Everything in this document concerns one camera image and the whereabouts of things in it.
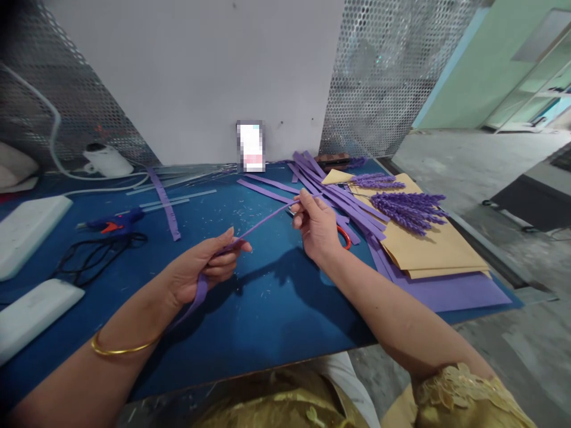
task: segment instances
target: perforated metal panel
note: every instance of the perforated metal panel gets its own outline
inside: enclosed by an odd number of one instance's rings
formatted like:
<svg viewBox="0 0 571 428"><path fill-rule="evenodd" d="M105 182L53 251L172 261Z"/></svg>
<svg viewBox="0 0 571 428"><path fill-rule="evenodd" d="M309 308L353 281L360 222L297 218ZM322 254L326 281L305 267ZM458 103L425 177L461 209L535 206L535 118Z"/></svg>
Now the perforated metal panel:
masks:
<svg viewBox="0 0 571 428"><path fill-rule="evenodd" d="M479 3L346 0L320 154L395 154Z"/></svg>
<svg viewBox="0 0 571 428"><path fill-rule="evenodd" d="M24 2L2 61L60 112L62 124L56 150L67 168L87 163L81 155L85 145L101 140L134 161L159 163L43 4ZM40 100L0 67L0 140L53 170L47 140L52 122L51 113Z"/></svg>
<svg viewBox="0 0 571 428"><path fill-rule="evenodd" d="M321 153L391 156L404 139L472 18L479 0L346 0ZM2 59L60 111L57 154L86 163L101 138L128 158L157 158L85 58L41 3L28 0ZM55 169L47 136L52 117L0 71L0 140Z"/></svg>

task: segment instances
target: blue work table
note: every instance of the blue work table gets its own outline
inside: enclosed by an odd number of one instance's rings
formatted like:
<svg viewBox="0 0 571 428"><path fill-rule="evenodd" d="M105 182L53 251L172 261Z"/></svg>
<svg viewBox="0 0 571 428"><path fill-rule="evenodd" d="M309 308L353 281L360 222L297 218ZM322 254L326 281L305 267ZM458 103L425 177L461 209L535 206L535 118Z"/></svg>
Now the blue work table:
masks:
<svg viewBox="0 0 571 428"><path fill-rule="evenodd" d="M379 172L370 160L352 172ZM284 164L268 166L264 177L292 184ZM214 194L174 206L182 239L173 242L163 210L149 213L135 225L149 242L125 251L73 308L30 345L0 367L0 402L13 407L76 349L88 341L113 313L172 259L202 240L234 226L236 235L248 230L282 203L236 184L239 175L191 187L169 188L169 197L216 189ZM291 194L266 186L273 192ZM0 205L0 219L25 199L53 196L84 186L61 177L43 177L37 189L19 200ZM154 190L126 196L124 191L71 196L71 209L13 279L0 283L0 301L10 302L46 280L73 243L100 236L78 232L78 223L113 215L141 203L158 200ZM321 355L370 345L373 335L357 311L303 252L300 234L283 212L252 232L253 253L241 256L236 276L209 292L188 320L158 345L133 389L140 399L189 386L309 360ZM364 240L351 252L374 266ZM522 306L496 280L511 304L451 311L439 315L458 323Z"/></svg>

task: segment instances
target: white cable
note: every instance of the white cable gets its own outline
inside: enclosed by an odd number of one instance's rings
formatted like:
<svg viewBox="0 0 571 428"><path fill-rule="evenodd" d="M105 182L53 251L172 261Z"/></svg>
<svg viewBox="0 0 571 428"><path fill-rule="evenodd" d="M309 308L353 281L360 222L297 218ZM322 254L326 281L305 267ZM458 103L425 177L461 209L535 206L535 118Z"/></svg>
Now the white cable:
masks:
<svg viewBox="0 0 571 428"><path fill-rule="evenodd" d="M62 196L69 196L72 194L78 194L78 193L95 193L95 192L104 192L104 191L121 191L121 190L130 190L132 188L137 187L138 185L143 184L145 181L147 181L147 179L149 178L149 175L147 174L147 176L142 179L141 181L139 181L137 184L133 184L130 186L126 186L126 187L112 187L112 188L97 188L97 189L83 189L83 190L74 190L71 192L67 192L67 193L62 193Z"/></svg>
<svg viewBox="0 0 571 428"><path fill-rule="evenodd" d="M45 106L52 112L54 115L54 124L52 126L52 131L49 135L48 143L49 143L49 154L52 156L52 160L55 163L55 166L58 167L59 171L66 175L67 177L74 178L75 180L84 180L84 181L102 181L102 180L115 180L116 178L127 178L133 177L135 175L144 175L145 178L139 181L137 184L129 186L129 187L118 187L118 188L106 188L106 189L85 189L85 190L77 190L73 192L65 193L65 195L76 194L76 193L86 193L86 192L97 192L97 191L120 191L120 190L128 190L138 185L143 184L149 178L149 174L146 172L136 172L134 174L122 175L120 177L80 177L77 175L70 174L68 171L65 170L61 162L59 161L57 154L55 153L55 138L58 135L59 125L61 124L61 115L59 114L58 110L54 107L50 101L44 97L44 95L38 91L35 87L33 87L30 83L28 83L24 78L20 77L15 71L13 71L10 67L6 64L2 64L4 69L14 77L18 82L28 88L35 96L37 96Z"/></svg>

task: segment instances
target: purple flower head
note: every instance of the purple flower head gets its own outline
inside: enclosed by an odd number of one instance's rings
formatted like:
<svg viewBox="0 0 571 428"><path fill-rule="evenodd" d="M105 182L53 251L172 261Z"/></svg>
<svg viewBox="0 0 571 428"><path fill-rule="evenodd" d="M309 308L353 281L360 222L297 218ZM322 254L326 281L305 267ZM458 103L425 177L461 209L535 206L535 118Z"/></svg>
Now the purple flower head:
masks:
<svg viewBox="0 0 571 428"><path fill-rule="evenodd" d="M396 179L394 175L361 174L353 177L351 182L363 188L405 188L406 185Z"/></svg>
<svg viewBox="0 0 571 428"><path fill-rule="evenodd" d="M347 168L360 168L366 164L368 160L369 159L366 156L362 156L361 158L351 158Z"/></svg>
<svg viewBox="0 0 571 428"><path fill-rule="evenodd" d="M426 231L432 228L431 223L446 223L441 217L447 214L438 208L439 202L445 198L444 195L426 193L377 193L371 197L371 203L403 228L425 236Z"/></svg>

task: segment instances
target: gold bracelet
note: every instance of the gold bracelet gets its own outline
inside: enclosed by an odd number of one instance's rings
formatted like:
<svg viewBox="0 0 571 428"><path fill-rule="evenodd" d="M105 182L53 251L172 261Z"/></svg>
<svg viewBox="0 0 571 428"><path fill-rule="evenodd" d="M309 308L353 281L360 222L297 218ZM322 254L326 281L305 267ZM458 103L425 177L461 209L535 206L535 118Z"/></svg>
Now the gold bracelet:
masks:
<svg viewBox="0 0 571 428"><path fill-rule="evenodd" d="M149 346L151 346L152 344L154 344L156 341L158 341L161 338L161 336L158 336L153 341L151 341L145 345L136 347L136 348L130 348L130 349L119 350L119 351L105 351L105 350L101 349L101 347L99 346L99 343L97 342L97 340L99 339L99 333L100 332L101 332L101 330L97 331L97 333L95 333L95 336L93 336L93 339L91 340L91 348L95 351L95 353L97 353L99 355L107 355L107 356L129 354L129 353L141 351L141 350L144 350L145 348L148 348Z"/></svg>

